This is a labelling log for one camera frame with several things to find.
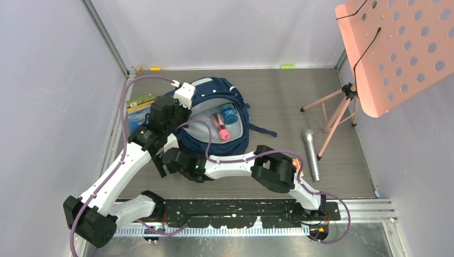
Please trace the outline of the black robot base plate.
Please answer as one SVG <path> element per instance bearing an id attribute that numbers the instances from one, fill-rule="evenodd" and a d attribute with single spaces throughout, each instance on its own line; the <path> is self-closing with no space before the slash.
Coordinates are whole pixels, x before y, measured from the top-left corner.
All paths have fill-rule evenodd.
<path id="1" fill-rule="evenodd" d="M 263 228 L 296 228 L 320 225 L 341 219 L 338 204 L 327 202 L 320 211 L 308 210 L 295 199 L 169 199 L 143 217 L 144 222 L 160 222 L 172 228 L 250 228 L 260 221 Z"/>

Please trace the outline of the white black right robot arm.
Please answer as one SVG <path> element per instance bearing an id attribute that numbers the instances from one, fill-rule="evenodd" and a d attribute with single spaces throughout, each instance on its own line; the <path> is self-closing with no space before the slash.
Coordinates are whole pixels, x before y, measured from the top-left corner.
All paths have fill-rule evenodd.
<path id="1" fill-rule="evenodd" d="M 292 196 L 313 220 L 327 213 L 326 197 L 301 176 L 287 151 L 259 145 L 256 150 L 234 156 L 191 156 L 178 147 L 166 149 L 153 161 L 161 177 L 180 173 L 188 180 L 203 183 L 224 177 L 251 177 L 266 189 Z"/>

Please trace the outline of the navy blue backpack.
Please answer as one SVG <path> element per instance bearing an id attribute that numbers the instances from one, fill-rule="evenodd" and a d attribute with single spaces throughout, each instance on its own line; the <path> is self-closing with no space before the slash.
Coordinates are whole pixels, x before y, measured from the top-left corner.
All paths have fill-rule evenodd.
<path id="1" fill-rule="evenodd" d="M 240 91 L 225 78 L 209 77 L 193 81 L 190 124 L 175 132 L 181 148 L 194 156 L 243 154 L 249 132 L 277 137 L 277 133 L 249 121 L 249 104 Z"/>

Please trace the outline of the blue lidded round container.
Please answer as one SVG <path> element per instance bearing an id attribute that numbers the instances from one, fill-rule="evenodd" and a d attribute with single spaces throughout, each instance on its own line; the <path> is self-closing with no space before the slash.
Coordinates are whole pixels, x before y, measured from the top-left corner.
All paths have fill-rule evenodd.
<path id="1" fill-rule="evenodd" d="M 238 121 L 237 111 L 232 103 L 221 106 L 221 115 L 225 125 L 232 125 Z"/>

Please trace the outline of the pink pencil case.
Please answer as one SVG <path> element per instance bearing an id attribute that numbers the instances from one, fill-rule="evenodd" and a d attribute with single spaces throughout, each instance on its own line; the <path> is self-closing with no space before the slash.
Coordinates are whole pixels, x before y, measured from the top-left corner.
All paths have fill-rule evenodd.
<path id="1" fill-rule="evenodd" d="M 222 115 L 219 112 L 217 112 L 217 113 L 212 114 L 211 118 L 212 118 L 213 125 L 218 133 L 219 138 L 222 141 L 229 140 L 230 133 L 229 133 L 228 129 L 226 128 L 226 125 L 224 124 Z"/>

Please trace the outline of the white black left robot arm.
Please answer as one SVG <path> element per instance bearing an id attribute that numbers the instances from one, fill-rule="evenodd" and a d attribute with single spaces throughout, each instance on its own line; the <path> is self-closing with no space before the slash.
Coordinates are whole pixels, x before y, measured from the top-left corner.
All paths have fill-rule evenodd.
<path id="1" fill-rule="evenodd" d="M 159 150 L 168 136 L 188 121 L 192 100 L 189 96 L 159 96 L 150 106 L 146 120 L 127 138 L 124 149 L 92 187 L 63 203 L 71 235 L 79 235 L 96 248 L 105 246 L 117 229 L 147 217 L 152 222 L 163 218 L 165 202 L 149 190 L 114 206 L 125 186 L 148 162 L 153 161 L 165 176 Z"/>

